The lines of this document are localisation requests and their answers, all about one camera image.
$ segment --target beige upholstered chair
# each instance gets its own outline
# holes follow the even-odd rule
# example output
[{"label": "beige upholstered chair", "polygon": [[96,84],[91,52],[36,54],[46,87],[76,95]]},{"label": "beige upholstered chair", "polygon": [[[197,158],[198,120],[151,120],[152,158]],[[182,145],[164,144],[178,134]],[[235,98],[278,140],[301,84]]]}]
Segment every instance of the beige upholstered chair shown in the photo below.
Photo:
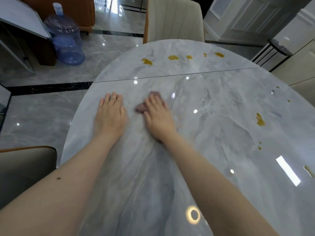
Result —
[{"label": "beige upholstered chair", "polygon": [[57,151],[49,146],[0,150],[0,209],[56,169]]},{"label": "beige upholstered chair", "polygon": [[191,0],[148,0],[143,43],[160,39],[204,42],[200,5]]}]

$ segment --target person's left arm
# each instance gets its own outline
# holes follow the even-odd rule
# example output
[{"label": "person's left arm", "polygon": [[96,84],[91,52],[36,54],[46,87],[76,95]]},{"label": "person's left arm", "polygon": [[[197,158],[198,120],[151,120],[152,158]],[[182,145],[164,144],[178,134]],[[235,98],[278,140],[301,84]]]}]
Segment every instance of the person's left arm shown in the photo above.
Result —
[{"label": "person's left arm", "polygon": [[95,117],[94,137],[69,161],[0,211],[0,235],[76,235],[105,158],[124,133],[123,97],[106,94]]}]

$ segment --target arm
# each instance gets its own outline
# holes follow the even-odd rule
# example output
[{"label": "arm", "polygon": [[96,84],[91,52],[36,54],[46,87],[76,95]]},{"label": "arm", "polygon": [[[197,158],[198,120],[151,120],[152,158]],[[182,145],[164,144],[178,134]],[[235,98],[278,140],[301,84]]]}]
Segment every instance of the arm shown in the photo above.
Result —
[{"label": "arm", "polygon": [[100,100],[92,141],[0,211],[0,235],[77,234],[100,168],[124,133],[122,102],[116,93]]},{"label": "arm", "polygon": [[213,234],[278,236],[243,194],[176,132],[167,106],[153,96],[146,104],[148,129],[171,153]]}]

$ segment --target blue plastic water bottle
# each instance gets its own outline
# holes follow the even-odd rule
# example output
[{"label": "blue plastic water bottle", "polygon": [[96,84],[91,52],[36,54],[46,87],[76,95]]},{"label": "blue plastic water bottle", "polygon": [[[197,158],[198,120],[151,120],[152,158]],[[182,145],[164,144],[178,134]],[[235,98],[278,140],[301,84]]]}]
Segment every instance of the blue plastic water bottle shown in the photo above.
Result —
[{"label": "blue plastic water bottle", "polygon": [[57,58],[68,65],[79,65],[85,60],[80,28],[73,19],[63,14],[61,4],[53,3],[53,7],[56,15],[49,15],[45,24],[53,37]]}]

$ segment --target round table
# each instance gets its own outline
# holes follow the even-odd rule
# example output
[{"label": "round table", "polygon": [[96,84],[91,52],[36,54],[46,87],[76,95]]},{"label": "round table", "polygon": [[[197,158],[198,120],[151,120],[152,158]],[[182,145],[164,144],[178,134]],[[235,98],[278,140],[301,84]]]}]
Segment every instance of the round table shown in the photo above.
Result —
[{"label": "round table", "polygon": [[212,235],[201,214],[199,221],[186,216],[196,206],[187,185],[134,112],[151,90],[170,106],[179,133],[280,235],[312,234],[315,108],[235,53],[172,39],[117,58],[77,109],[61,164],[90,141],[99,99],[107,92],[123,95],[129,115],[100,171],[79,235]]}]

